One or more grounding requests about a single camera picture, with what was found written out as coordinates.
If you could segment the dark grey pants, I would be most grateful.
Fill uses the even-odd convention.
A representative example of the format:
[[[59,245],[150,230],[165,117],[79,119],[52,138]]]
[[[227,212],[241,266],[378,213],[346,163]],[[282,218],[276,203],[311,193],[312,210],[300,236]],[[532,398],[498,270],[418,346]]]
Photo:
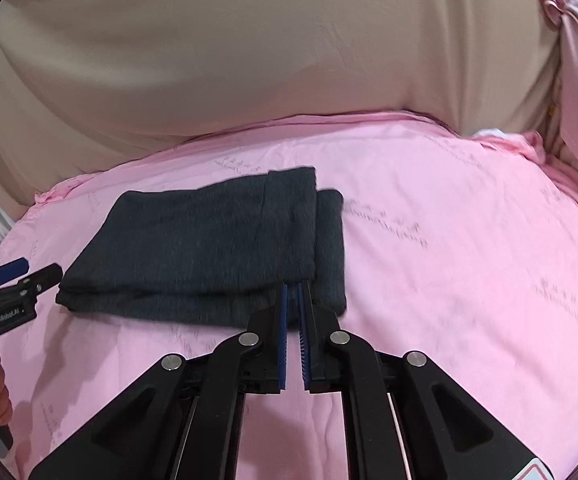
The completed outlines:
[[[343,196],[316,171],[253,174],[198,190],[123,193],[68,267],[56,296],[73,313],[240,328],[280,285],[306,282],[342,315]]]

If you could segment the beige curtain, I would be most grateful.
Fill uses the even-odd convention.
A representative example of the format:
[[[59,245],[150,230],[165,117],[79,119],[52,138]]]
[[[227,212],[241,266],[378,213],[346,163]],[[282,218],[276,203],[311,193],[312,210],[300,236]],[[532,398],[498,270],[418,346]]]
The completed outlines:
[[[535,129],[558,42],[538,0],[3,0],[0,206],[293,115]]]

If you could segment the pink bed sheet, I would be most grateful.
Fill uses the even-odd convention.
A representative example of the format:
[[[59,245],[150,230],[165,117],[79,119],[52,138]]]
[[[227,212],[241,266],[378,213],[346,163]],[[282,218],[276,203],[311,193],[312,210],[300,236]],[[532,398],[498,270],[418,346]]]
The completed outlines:
[[[64,269],[126,191],[191,190],[309,166],[344,196],[347,312],[379,351],[420,350],[551,469],[578,465],[578,177],[537,133],[475,140],[405,114],[298,118],[215,136],[36,197],[0,264]],[[85,318],[43,294],[38,317],[0,338],[20,479],[170,352],[208,353],[234,330]],[[247,400],[237,479],[343,479],[339,396],[302,389]]]

